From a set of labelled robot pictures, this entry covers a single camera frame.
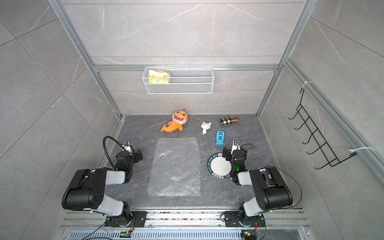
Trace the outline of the blue tape dispenser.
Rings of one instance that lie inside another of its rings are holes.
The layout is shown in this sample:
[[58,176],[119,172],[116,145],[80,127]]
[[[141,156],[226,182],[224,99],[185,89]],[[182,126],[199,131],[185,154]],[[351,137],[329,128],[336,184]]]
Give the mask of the blue tape dispenser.
[[224,141],[225,141],[225,132],[224,131],[217,131],[216,144],[223,146]]

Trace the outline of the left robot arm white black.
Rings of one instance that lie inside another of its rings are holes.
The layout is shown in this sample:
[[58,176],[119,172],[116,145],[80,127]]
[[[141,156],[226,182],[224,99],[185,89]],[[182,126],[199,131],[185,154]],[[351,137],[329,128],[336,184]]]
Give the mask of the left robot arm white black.
[[[108,153],[107,140],[113,141],[122,149],[116,154],[115,164]],[[105,188],[129,183],[134,164],[143,160],[142,151],[135,149],[129,142],[120,143],[111,136],[103,138],[103,149],[111,167],[76,171],[62,197],[62,207],[65,210],[102,214],[106,217],[106,227],[133,226],[135,218],[128,203],[107,196]]]

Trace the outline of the yellow white cloth in basket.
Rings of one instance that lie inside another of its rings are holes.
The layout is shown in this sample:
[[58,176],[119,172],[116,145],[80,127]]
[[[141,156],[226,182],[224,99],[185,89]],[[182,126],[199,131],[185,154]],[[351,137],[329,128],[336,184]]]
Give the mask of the yellow white cloth in basket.
[[167,85],[170,79],[170,73],[164,70],[149,70],[148,71],[148,84]]

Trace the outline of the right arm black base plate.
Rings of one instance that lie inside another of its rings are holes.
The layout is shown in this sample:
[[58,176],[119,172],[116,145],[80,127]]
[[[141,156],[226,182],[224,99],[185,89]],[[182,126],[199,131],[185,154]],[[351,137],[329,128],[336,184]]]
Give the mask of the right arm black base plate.
[[265,227],[265,218],[263,214],[249,217],[241,211],[225,211],[221,220],[225,222],[227,228],[229,227]]

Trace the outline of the aluminium mounting rail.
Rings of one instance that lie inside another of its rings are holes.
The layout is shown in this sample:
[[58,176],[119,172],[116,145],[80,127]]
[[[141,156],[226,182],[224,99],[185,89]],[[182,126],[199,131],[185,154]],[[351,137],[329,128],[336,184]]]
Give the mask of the aluminium mounting rail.
[[65,211],[58,240],[312,240],[301,209],[259,214],[240,222],[234,207],[138,208],[126,227],[114,227],[101,214]]

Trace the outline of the white plate teal rim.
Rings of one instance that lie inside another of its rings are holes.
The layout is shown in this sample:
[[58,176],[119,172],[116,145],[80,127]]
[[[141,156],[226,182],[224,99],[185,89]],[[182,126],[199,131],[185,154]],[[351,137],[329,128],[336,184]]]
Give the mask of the white plate teal rim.
[[207,159],[207,170],[216,179],[224,180],[231,177],[231,163],[222,153],[214,153]]

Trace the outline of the small white bunny plush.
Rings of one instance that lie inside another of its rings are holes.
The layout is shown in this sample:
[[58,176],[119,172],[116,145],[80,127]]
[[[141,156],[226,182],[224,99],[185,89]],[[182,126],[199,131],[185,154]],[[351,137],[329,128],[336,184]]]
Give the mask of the small white bunny plush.
[[211,128],[211,126],[212,126],[212,123],[202,122],[201,124],[202,134],[205,135],[207,131]]

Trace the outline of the orange shark plush toy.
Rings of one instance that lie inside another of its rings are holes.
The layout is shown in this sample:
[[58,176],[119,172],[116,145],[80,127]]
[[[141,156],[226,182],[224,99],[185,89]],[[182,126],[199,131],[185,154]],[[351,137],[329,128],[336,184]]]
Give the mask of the orange shark plush toy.
[[188,115],[185,111],[179,110],[172,115],[172,121],[168,124],[165,124],[161,132],[174,132],[175,130],[179,130],[180,132],[183,130],[183,125],[188,121]]

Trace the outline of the plaid brown pouch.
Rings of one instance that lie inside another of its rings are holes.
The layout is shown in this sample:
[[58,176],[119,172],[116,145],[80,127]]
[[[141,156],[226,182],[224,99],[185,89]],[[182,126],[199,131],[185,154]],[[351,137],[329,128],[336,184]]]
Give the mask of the plaid brown pouch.
[[239,123],[240,119],[238,117],[224,117],[219,122],[221,125],[232,125]]

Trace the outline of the clear bubble wrap sheet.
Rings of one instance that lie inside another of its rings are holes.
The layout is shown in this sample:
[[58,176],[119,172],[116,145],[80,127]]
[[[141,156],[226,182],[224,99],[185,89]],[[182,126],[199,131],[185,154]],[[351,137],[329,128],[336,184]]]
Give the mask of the clear bubble wrap sheet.
[[148,194],[159,197],[199,196],[200,191],[198,139],[158,139]]

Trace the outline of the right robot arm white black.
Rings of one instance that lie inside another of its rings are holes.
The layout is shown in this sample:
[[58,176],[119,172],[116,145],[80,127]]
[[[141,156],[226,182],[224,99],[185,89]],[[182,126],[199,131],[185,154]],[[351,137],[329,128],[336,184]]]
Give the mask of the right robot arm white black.
[[235,214],[235,224],[248,227],[256,224],[263,213],[271,210],[294,208],[294,197],[277,166],[256,170],[246,169],[248,150],[235,146],[223,148],[223,157],[231,164],[230,178],[238,186],[251,186],[254,197],[240,205]]

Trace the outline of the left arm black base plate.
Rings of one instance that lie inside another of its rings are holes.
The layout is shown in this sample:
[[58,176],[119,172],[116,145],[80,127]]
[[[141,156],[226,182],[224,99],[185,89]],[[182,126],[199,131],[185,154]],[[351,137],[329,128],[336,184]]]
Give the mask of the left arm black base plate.
[[148,212],[146,211],[133,211],[128,215],[123,213],[118,217],[107,217],[104,227],[113,228],[143,228],[147,219]]

